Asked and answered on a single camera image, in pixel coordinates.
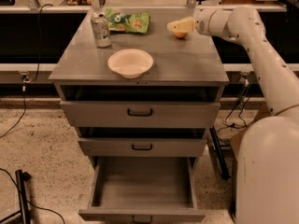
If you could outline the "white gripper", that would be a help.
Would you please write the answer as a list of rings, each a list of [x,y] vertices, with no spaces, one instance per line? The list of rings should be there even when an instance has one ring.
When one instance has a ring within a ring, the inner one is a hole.
[[[199,11],[194,18],[186,17],[167,24],[167,30],[174,33],[191,33],[195,29],[200,35],[210,36],[209,22],[213,15],[213,10],[204,9]]]

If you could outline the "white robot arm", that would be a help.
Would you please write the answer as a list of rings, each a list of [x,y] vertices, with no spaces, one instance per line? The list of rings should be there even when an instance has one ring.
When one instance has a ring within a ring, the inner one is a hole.
[[[237,154],[235,224],[299,224],[299,79],[266,38],[258,11],[204,9],[167,24],[242,46],[269,116],[250,125]]]

